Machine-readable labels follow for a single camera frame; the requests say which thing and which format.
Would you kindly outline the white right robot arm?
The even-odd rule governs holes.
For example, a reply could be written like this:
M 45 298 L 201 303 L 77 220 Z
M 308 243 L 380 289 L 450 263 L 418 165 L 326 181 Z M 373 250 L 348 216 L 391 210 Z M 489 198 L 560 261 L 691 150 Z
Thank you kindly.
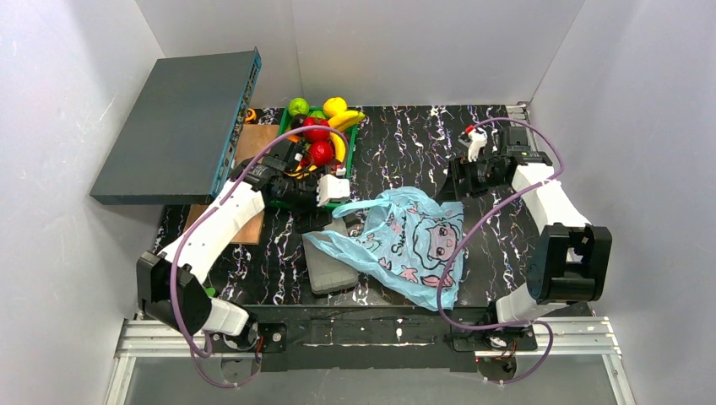
M 509 185 L 529 210 L 540 232 L 525 284 L 490 305 L 480 327 L 533 321 L 552 311 L 601 298 L 612 235 L 572 204 L 556 179 L 546 152 L 529 145 L 526 127 L 503 128 L 496 139 L 471 125 L 464 130 L 468 153 L 452 159 L 441 202 L 477 197 Z

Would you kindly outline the light blue plastic bag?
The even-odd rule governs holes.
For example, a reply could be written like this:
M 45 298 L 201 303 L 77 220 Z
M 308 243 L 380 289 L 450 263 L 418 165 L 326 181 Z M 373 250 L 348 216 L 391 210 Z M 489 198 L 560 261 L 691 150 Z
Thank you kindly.
M 346 219 L 359 211 L 366 215 L 360 235 L 324 230 L 308 234 L 307 240 L 415 305 L 451 310 L 458 298 L 463 258 L 454 260 L 447 275 L 442 272 L 463 238 L 463 204 L 439 203 L 420 189 L 402 186 L 371 200 L 346 203 L 333 216 Z

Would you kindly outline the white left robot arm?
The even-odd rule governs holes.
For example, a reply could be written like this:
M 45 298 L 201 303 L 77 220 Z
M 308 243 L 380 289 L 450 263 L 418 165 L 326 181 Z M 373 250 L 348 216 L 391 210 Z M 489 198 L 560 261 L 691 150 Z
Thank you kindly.
M 146 315 L 178 332 L 199 331 L 238 337 L 253 321 L 238 305 L 212 298 L 203 283 L 234 236 L 273 201 L 281 201 L 307 221 L 320 208 L 350 195 L 345 168 L 292 169 L 291 158 L 247 159 L 219 196 L 175 241 L 137 261 L 138 306 Z

